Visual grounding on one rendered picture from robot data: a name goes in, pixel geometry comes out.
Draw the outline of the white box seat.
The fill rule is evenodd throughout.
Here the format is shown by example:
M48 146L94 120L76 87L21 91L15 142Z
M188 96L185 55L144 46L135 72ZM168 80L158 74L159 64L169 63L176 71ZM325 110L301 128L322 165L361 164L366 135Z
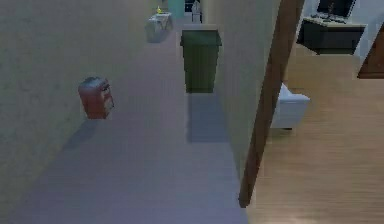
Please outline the white box seat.
M302 120L310 98L292 93L285 84L281 85L271 127L274 129L293 129Z

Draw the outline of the red cylindrical bin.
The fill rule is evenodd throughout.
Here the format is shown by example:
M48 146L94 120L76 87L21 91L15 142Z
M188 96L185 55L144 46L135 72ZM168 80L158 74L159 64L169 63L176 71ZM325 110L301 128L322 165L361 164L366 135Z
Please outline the red cylindrical bin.
M88 119L106 119L114 107L106 78L88 77L78 86L78 93Z

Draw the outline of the dark green tall bin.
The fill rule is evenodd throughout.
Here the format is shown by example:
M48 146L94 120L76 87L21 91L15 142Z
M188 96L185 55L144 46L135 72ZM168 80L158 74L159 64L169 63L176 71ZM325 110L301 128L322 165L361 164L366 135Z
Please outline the dark green tall bin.
M183 30L185 89L187 93L214 91L221 37L217 30Z

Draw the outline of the brown wooden furniture corner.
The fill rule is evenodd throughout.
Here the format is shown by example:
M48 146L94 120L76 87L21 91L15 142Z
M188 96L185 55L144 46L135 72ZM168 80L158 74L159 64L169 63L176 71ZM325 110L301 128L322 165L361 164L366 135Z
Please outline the brown wooden furniture corner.
M378 35L358 73L359 79L384 79L384 28Z

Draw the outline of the pale grey small table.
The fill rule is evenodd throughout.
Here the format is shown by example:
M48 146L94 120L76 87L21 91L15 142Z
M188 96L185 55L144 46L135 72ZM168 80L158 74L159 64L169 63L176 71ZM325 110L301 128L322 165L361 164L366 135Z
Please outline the pale grey small table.
M145 25L146 40L148 43L161 43L173 28L172 14L170 12L152 15Z

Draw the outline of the teal door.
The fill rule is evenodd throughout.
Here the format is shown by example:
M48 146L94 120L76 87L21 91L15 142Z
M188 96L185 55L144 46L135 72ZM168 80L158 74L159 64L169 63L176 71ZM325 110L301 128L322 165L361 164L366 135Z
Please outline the teal door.
M168 9L175 18L184 16L185 0L168 0Z

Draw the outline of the dark television cabinet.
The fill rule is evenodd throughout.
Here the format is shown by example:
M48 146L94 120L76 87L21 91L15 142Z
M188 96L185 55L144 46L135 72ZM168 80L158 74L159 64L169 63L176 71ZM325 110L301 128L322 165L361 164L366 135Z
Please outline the dark television cabinet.
M353 55L364 33L364 24L324 22L302 19L297 43L320 54Z

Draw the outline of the black television set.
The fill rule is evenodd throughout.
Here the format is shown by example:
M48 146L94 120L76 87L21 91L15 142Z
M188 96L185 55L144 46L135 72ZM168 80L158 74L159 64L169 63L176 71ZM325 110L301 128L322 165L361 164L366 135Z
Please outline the black television set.
M348 18L356 0L320 0L319 13Z

